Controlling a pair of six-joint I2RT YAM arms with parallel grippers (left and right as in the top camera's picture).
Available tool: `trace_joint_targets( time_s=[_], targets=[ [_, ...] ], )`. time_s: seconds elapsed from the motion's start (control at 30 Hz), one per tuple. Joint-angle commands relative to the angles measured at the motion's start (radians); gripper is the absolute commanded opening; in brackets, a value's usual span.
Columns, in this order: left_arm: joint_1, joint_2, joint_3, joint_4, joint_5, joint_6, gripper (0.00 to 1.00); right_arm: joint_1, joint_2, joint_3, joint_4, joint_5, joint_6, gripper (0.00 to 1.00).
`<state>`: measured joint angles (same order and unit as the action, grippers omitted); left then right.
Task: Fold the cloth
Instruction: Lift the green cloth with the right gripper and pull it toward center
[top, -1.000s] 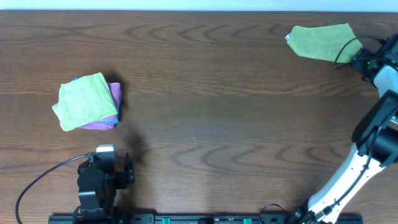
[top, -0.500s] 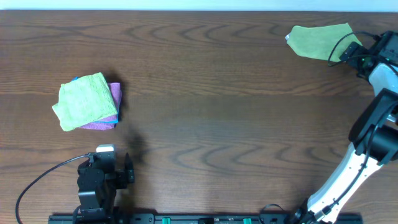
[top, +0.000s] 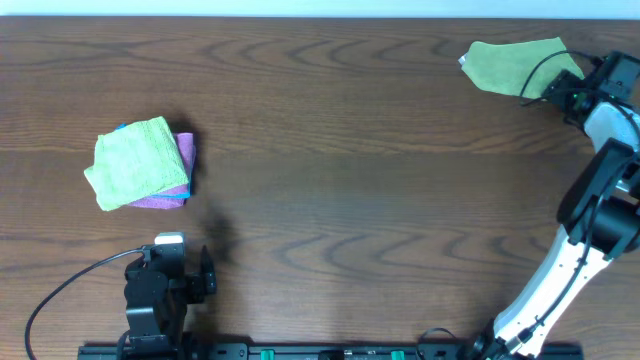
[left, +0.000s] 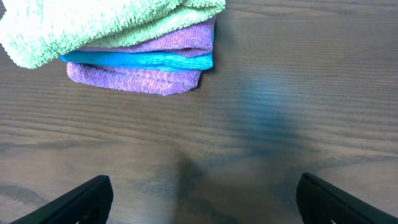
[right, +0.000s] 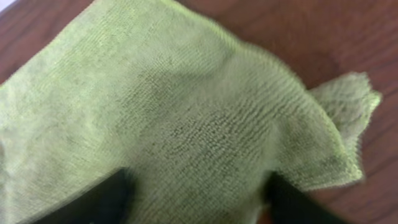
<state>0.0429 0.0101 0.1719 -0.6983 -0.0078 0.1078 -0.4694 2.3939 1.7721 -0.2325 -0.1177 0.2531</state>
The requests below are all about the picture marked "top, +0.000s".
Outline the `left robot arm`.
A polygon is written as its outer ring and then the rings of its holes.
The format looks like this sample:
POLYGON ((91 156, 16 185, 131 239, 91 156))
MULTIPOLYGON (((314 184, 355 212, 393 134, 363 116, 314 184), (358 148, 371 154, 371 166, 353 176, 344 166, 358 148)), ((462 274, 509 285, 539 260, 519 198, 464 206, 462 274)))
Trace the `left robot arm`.
POLYGON ((196 352, 184 332, 188 306, 217 292, 212 257, 200 250, 197 272, 185 270, 182 244, 145 245, 125 270, 129 330, 116 345, 118 359, 189 359, 196 352))

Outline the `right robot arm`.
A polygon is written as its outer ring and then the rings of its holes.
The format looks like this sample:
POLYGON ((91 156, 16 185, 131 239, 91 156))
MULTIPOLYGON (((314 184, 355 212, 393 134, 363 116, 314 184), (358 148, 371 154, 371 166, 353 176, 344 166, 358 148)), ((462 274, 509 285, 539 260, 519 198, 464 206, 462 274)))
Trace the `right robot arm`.
POLYGON ((459 356, 462 359, 566 359, 545 344, 581 290, 639 248, 639 115, 636 65, 600 65, 580 79, 561 71, 541 100, 592 142, 595 155, 564 196, 550 250, 522 292, 459 356))

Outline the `green microfiber cloth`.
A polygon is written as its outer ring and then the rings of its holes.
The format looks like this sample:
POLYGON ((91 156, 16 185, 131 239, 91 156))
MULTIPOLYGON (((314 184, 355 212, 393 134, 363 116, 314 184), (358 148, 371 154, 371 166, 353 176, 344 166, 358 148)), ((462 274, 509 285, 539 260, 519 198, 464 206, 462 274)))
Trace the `green microfiber cloth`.
MULTIPOLYGON (((565 50, 559 37, 506 45, 475 41, 458 60, 462 71, 480 90, 518 96, 534 67, 547 56, 565 50)), ((525 98, 538 98, 562 71, 569 70, 583 78, 584 74, 567 53, 542 64, 532 76, 525 98)))

